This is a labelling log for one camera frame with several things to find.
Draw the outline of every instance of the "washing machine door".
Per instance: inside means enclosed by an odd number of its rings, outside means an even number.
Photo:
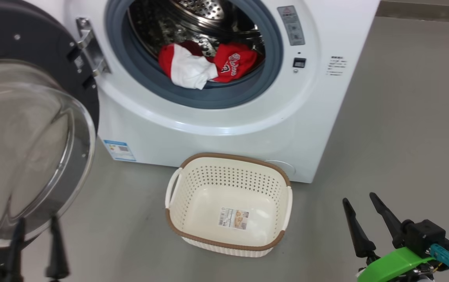
[[[79,44],[44,11],[0,0],[0,264],[19,218],[30,242],[72,203],[98,125],[94,74]]]

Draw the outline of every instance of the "door hinge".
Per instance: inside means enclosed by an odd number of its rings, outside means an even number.
[[[78,47],[89,61],[93,75],[98,76],[103,72],[110,73],[110,68],[104,58],[99,42],[97,42],[90,20],[88,18],[76,18],[76,26],[81,36],[78,41]]]

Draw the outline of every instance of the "laundry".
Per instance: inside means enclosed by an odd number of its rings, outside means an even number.
[[[208,80],[227,83],[244,76],[257,60],[257,52],[242,43],[220,44],[215,57],[204,57],[194,41],[162,47],[158,62],[175,85],[203,89]]]
[[[175,85],[202,90],[207,80],[218,76],[216,65],[209,62],[201,51],[198,54],[192,44],[185,42],[182,45],[192,52],[180,44],[172,43],[162,47],[158,63]]]
[[[245,75],[255,64],[257,52],[250,50],[247,45],[231,42],[219,44],[214,64],[219,70],[216,82],[230,82]]]

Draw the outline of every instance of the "label sticker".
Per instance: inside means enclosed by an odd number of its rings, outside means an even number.
[[[221,213],[219,214],[219,225],[245,230],[247,229],[248,218],[248,211],[221,208]]]
[[[298,13],[296,13],[296,8],[294,6],[284,6],[276,9],[282,17],[283,25],[285,25],[287,35],[289,36],[290,45],[304,45],[305,36],[301,28],[301,22],[299,22]]]
[[[113,159],[135,162],[135,157],[130,151],[127,143],[104,140],[104,145],[106,146],[106,149],[108,149],[108,152],[110,152]]]
[[[348,61],[341,56],[330,56],[330,61],[328,62],[327,71],[325,75],[331,76],[341,76],[344,74],[344,69],[346,69],[346,64]]]

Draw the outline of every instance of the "white plastic basket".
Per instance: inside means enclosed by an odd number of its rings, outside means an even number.
[[[292,189],[273,164],[203,153],[174,172],[165,208],[169,225],[186,242],[227,255],[262,257],[287,228]]]

